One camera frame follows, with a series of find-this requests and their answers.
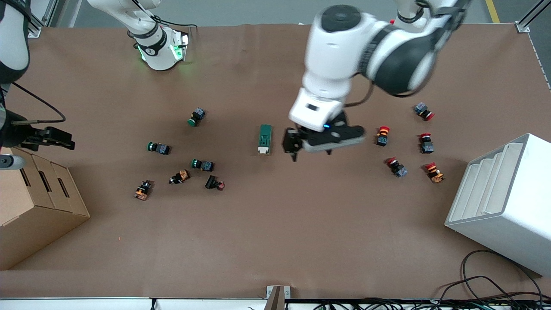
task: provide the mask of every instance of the yellow floor line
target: yellow floor line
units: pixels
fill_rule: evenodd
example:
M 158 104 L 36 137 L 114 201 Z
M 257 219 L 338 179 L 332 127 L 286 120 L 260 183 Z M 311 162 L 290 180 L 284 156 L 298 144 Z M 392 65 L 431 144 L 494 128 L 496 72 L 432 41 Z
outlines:
M 488 11 L 490 12 L 491 22 L 499 23 L 499 17 L 497 11 L 495 10 L 494 1 L 486 0 L 486 6 L 488 7 Z

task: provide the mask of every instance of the brown table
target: brown table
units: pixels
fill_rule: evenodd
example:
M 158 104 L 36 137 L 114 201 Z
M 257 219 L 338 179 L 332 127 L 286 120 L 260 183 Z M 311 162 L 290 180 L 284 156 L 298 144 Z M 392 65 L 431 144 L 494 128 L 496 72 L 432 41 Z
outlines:
M 481 245 L 444 227 L 466 163 L 531 132 L 551 140 L 551 94 L 530 39 L 512 24 L 464 25 L 441 53 L 432 81 L 413 98 L 375 90 L 351 108 L 368 135 L 391 128 L 385 148 L 370 141 L 332 156 L 280 147 L 302 73 L 308 26 L 200 28 L 191 59 L 150 70 L 125 29 L 44 29 L 30 43 L 20 84 L 67 115 L 74 151 L 39 154 L 70 167 L 91 219 L 0 273 L 2 296 L 255 297 L 285 284 L 293 296 L 434 297 L 460 279 L 459 265 Z M 368 88 L 354 80 L 349 100 Z M 419 101 L 436 116 L 412 112 Z M 13 88 L 9 108 L 52 116 Z M 207 111 L 199 127 L 186 120 Z M 256 153 L 260 124 L 274 126 L 273 154 Z M 431 132 L 436 152 L 420 154 Z M 169 156 L 149 141 L 173 146 Z M 409 169 L 395 178 L 383 161 Z M 192 158 L 214 161 L 222 192 L 203 188 L 209 173 L 168 179 Z M 435 161 L 447 180 L 422 171 Z M 156 186 L 133 198 L 142 180 Z M 468 274 L 492 277 L 508 291 L 533 291 L 508 263 L 474 256 Z M 539 279 L 544 292 L 551 279 Z M 473 284 L 481 296 L 497 290 Z M 464 288 L 449 297 L 465 298 Z

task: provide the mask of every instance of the white box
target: white box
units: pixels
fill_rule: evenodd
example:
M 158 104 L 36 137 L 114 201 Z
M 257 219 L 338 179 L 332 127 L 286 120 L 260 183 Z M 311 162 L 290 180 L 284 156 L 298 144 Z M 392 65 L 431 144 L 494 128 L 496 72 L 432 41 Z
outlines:
M 469 162 L 445 225 L 551 277 L 550 162 L 530 133 Z

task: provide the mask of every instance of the beige box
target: beige box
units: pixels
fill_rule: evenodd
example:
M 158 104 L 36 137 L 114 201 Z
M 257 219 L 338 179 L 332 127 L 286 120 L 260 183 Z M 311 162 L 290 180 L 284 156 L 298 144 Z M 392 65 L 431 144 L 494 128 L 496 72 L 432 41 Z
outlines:
M 20 170 L 0 171 L 0 270 L 7 270 L 90 218 L 69 170 L 20 149 Z

